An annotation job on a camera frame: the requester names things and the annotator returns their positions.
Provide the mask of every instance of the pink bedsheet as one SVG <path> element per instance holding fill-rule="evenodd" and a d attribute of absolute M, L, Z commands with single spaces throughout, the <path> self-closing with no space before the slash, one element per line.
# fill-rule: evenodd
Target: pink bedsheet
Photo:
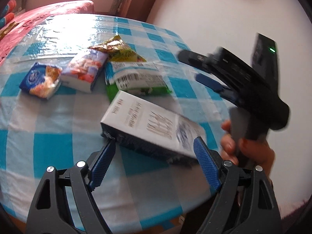
<path fill-rule="evenodd" d="M 0 40 L 0 66 L 7 55 L 21 41 L 21 39 L 36 25 L 40 24 L 49 16 L 61 14 L 94 14 L 94 4 L 90 0 L 54 3 L 31 11 L 27 11 L 13 21 L 18 22 L 2 40 Z"/>

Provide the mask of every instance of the blue snack package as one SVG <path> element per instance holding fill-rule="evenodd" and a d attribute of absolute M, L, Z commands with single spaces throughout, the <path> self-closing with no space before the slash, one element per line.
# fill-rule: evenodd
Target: blue snack package
<path fill-rule="evenodd" d="M 49 99 L 60 86 L 62 68 L 36 62 L 24 77 L 19 88 L 30 95 Z"/>

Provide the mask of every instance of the checkered tablecloth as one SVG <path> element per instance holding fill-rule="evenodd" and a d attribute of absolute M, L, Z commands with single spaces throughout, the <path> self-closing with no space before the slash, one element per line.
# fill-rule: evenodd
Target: checkered tablecloth
<path fill-rule="evenodd" d="M 101 15 L 59 15 L 34 27 L 0 68 L 0 202 L 26 221 L 37 185 L 48 166 L 72 167 L 100 150 L 100 120 L 109 106 L 103 76 L 92 94 L 60 87 L 50 100 L 20 91 L 35 61 L 66 66 L 80 50 L 119 34 L 148 61 L 161 61 L 171 95 L 145 97 L 198 122 L 217 150 L 228 118 L 227 103 L 194 80 L 197 71 L 177 61 L 188 49 L 174 32 L 134 20 Z M 82 227 L 71 188 L 75 225 Z M 188 169 L 117 146 L 95 201 L 114 233 L 140 231 L 187 212 L 211 195 L 199 166 Z"/>

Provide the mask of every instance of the blue gripper pad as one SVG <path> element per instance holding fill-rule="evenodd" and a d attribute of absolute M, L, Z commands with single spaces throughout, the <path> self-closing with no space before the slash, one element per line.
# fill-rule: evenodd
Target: blue gripper pad
<path fill-rule="evenodd" d="M 95 164 L 90 170 L 89 173 L 90 182 L 88 185 L 92 191 L 94 191 L 96 187 L 99 187 L 101 185 L 115 153 L 116 153 L 116 143 L 115 141 L 112 140 L 103 149 L 101 155 L 96 160 Z"/>
<path fill-rule="evenodd" d="M 219 168 L 220 163 L 222 163 L 219 153 L 217 151 L 209 150 L 201 137 L 194 139 L 193 147 L 194 153 L 206 180 L 214 190 L 218 191 L 221 187 L 221 182 L 219 180 Z"/>

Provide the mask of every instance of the white box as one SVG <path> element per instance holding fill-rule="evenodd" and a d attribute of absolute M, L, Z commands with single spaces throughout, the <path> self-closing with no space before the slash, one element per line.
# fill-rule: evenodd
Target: white box
<path fill-rule="evenodd" d="M 197 123 L 144 99 L 119 91 L 101 120 L 103 135 L 144 155 L 197 164 L 193 142 L 205 130 Z"/>

